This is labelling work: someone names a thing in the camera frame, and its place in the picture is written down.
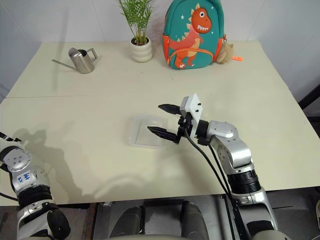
metal watering can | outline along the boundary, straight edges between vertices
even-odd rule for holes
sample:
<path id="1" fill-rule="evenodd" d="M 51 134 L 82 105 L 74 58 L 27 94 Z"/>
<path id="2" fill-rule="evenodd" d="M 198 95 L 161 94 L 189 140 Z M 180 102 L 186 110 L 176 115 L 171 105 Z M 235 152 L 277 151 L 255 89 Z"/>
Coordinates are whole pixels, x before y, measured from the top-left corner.
<path id="1" fill-rule="evenodd" d="M 94 55 L 93 60 L 88 55 L 89 51 L 92 51 Z M 95 69 L 93 62 L 98 58 L 98 56 L 96 54 L 96 51 L 93 48 L 90 48 L 86 51 L 83 49 L 76 49 L 72 47 L 70 48 L 68 55 L 71 58 L 71 61 L 73 62 L 75 67 L 69 66 L 63 62 L 60 62 L 54 59 L 52 59 L 52 61 L 57 64 L 61 64 L 67 68 L 73 69 L 81 74 L 91 73 Z"/>

orange dinosaur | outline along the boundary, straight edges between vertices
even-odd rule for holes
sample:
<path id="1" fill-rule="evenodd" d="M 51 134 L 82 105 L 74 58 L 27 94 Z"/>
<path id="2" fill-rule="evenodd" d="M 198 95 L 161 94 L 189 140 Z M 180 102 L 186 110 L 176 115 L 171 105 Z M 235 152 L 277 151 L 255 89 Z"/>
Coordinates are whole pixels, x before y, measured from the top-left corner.
<path id="1" fill-rule="evenodd" d="M 189 29 L 189 32 L 185 32 L 181 38 L 178 38 L 177 41 L 172 39 L 169 40 L 169 47 L 173 50 L 179 49 L 198 49 L 200 43 L 204 42 L 203 38 L 199 34 L 206 34 L 211 29 L 211 20 L 208 17 L 207 11 L 204 8 L 199 6 L 199 3 L 195 6 L 195 10 L 191 9 L 191 17 L 189 18 L 191 24 L 187 23 L 186 27 Z M 192 61 L 196 58 L 196 51 L 181 51 L 176 54 L 174 65 L 178 69 L 184 69 L 186 64 L 183 61 L 184 58 L 187 58 L 188 66 L 194 66 Z"/>

plush keychain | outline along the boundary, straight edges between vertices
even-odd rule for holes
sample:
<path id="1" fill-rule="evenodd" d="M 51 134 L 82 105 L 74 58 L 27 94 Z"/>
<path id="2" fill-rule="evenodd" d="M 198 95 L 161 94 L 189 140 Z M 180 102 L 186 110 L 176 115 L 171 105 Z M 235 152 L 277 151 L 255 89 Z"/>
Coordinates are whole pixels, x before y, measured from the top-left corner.
<path id="1" fill-rule="evenodd" d="M 234 56 L 234 45 L 229 43 L 222 43 L 216 62 L 218 64 L 225 64 L 231 59 L 242 62 L 243 58 L 240 56 Z"/>

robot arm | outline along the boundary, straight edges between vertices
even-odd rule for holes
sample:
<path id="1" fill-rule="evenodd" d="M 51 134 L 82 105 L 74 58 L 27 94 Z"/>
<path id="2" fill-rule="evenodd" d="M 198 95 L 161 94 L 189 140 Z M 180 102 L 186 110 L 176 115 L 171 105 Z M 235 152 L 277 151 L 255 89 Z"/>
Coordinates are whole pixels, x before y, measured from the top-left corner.
<path id="1" fill-rule="evenodd" d="M 32 164 L 21 140 L 0 132 L 0 163 L 10 175 L 20 206 L 17 240 L 65 239 L 70 233 L 68 220 L 53 201 L 48 176 Z"/>
<path id="2" fill-rule="evenodd" d="M 266 235 L 271 234 L 269 239 L 277 239 L 275 236 L 278 235 L 279 239 L 284 240 L 284 234 L 278 231 L 267 194 L 260 186 L 251 151 L 239 138 L 236 127 L 228 122 L 200 120 L 203 109 L 196 94 L 185 97 L 181 106 L 162 104 L 159 108 L 181 115 L 178 131 L 174 134 L 161 127 L 149 126 L 152 133 L 179 144 L 186 131 L 190 138 L 198 139 L 198 144 L 211 145 L 216 151 L 231 188 L 227 195 L 231 196 L 240 238 L 258 240 L 259 236 L 264 236 L 262 239 L 267 239 Z"/>

table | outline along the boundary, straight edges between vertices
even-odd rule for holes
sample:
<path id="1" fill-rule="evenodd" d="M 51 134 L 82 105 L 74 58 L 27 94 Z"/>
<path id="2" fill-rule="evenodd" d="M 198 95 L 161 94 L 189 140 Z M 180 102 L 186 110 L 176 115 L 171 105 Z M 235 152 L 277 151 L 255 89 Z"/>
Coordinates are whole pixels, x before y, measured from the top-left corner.
<path id="1" fill-rule="evenodd" d="M 51 62 L 71 64 L 71 47 L 95 49 L 92 73 Z M 186 139 L 160 149 L 128 144 L 135 115 L 167 118 L 168 130 L 176 132 L 179 117 L 157 106 L 179 105 L 197 93 L 203 120 L 237 127 L 266 190 L 318 186 L 318 136 L 259 42 L 234 47 L 243 62 L 174 70 L 159 44 L 151 61 L 137 63 L 127 43 L 43 43 L 0 105 L 0 130 L 25 141 L 58 204 L 221 194 Z M 14 196 L 4 172 L 0 188 Z M 15 204 L 0 198 L 1 206 Z"/>

